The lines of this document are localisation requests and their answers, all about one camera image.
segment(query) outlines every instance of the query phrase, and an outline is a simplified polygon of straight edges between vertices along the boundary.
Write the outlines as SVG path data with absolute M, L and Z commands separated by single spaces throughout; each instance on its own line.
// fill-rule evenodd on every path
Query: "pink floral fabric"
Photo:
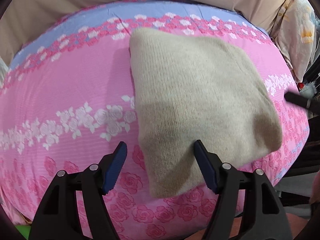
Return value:
M 94 10 L 82 13 L 92 16 Z M 266 34 L 245 20 L 237 23 L 216 16 L 207 20 L 196 11 L 188 16 L 143 13 L 82 26 L 55 37 L 49 46 L 35 41 L 25 49 L 38 46 L 37 51 L 11 68 L 0 89 L 0 187 L 12 221 L 16 220 L 10 210 L 33 219 L 57 171 L 83 171 L 124 141 L 127 159 L 115 188 L 103 197 L 120 239 L 181 239 L 207 225 L 217 196 L 206 185 L 166 199 L 154 199 L 148 193 L 128 49 L 130 34 L 137 27 L 213 36 L 241 47 L 256 65 L 283 128 L 281 148 L 241 170 L 261 168 L 275 185 L 299 155 L 308 137 L 308 121 L 303 110 L 283 101 L 285 90 L 297 89 Z M 242 211 L 243 201 L 240 191 L 237 212 Z M 84 234 L 90 236 L 81 193 L 77 193 L 77 205 Z

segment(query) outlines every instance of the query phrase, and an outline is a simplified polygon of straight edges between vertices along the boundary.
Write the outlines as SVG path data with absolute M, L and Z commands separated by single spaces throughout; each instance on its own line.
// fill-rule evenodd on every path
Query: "silver screw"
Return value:
M 223 163 L 222 164 L 222 168 L 224 168 L 225 170 L 230 170 L 231 169 L 231 165 L 229 163 Z
M 58 177 L 63 177 L 66 174 L 65 171 L 58 171 L 57 175 Z
M 263 172 L 262 169 L 256 169 L 256 173 L 257 173 L 258 175 L 263 175 L 263 174 L 264 174 L 264 172 Z
M 99 166 L 97 164 L 92 164 L 89 169 L 90 171 L 96 171 L 98 168 Z

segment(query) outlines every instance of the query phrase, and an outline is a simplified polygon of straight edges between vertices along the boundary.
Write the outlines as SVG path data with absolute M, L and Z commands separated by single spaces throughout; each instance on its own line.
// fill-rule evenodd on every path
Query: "beige knit sweater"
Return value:
M 141 28 L 130 50 L 151 196 L 172 197 L 204 181 L 193 155 L 197 139 L 237 168 L 281 146 L 274 106 L 242 49 Z

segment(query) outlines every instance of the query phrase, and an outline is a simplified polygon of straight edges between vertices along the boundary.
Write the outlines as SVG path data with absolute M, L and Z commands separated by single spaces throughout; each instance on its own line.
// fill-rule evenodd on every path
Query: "bed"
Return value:
M 0 187 L 13 222 L 25 223 L 19 213 L 33 219 L 57 171 L 82 171 L 122 140 L 128 157 L 115 188 L 104 197 L 120 239 L 181 239 L 207 225 L 217 196 L 205 185 L 174 198 L 148 194 L 128 49 L 130 34 L 139 27 L 219 37 L 241 47 L 257 67 L 283 131 L 278 151 L 241 170 L 261 168 L 276 185 L 298 157 L 308 120 L 283 99 L 286 90 L 297 88 L 266 31 L 236 12 L 187 0 L 102 4 L 63 17 L 10 64 L 0 89 L 5 117 L 0 119 Z M 81 194 L 77 200 L 81 226 L 90 236 Z M 238 213 L 243 200 L 240 192 Z

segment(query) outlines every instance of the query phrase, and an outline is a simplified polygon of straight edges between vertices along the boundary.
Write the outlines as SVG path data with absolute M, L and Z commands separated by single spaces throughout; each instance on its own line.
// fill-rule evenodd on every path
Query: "blue gripper pad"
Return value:
M 124 142 L 120 142 L 113 154 L 114 157 L 112 162 L 104 174 L 104 184 L 102 185 L 102 191 L 104 194 L 107 194 L 112 190 L 116 184 L 124 161 L 127 157 L 127 145 Z
M 213 155 L 212 153 L 208 153 L 208 151 L 204 148 L 200 140 L 197 140 L 194 143 L 194 155 L 199 165 L 199 168 L 201 170 L 201 173 L 204 177 L 204 181 L 207 184 L 207 187 L 217 194 L 218 193 L 217 173 L 210 162 L 210 159 L 208 156 L 210 154 Z

